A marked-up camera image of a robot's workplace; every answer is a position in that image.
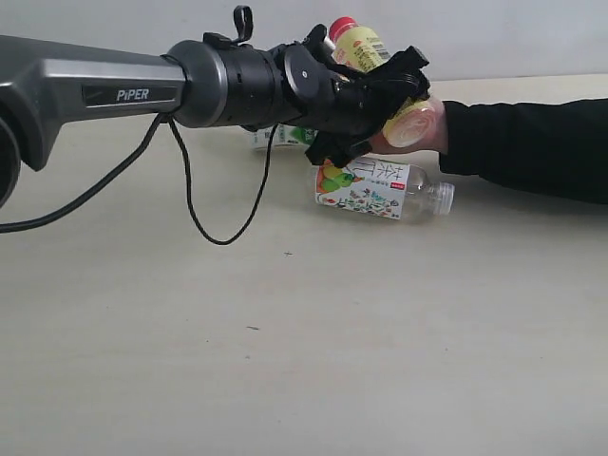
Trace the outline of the black sleeved right forearm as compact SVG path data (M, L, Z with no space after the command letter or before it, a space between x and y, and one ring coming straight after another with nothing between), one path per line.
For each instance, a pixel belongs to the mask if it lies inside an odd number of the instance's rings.
M446 174L545 196L607 201L607 102L444 103Z

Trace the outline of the person's open right hand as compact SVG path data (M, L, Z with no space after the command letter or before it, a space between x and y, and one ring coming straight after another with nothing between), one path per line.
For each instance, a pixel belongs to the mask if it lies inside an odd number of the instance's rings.
M403 155L429 150L447 152L447 114L435 97L403 107L370 139L371 152Z

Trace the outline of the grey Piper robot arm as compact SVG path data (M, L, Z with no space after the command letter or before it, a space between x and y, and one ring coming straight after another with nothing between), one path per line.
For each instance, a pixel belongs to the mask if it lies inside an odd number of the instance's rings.
M274 124L317 130L312 162L345 164L401 105L428 95L416 47L361 72L336 63L322 27L260 50L216 33L162 56L22 37L1 39L1 196L22 165L43 169L64 124L170 114L188 128Z

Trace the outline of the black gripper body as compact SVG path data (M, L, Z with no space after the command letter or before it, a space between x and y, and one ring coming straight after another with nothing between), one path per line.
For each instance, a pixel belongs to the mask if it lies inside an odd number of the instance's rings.
M379 127L370 96L332 57L327 28L314 26L283 49L283 120L289 125L354 137Z

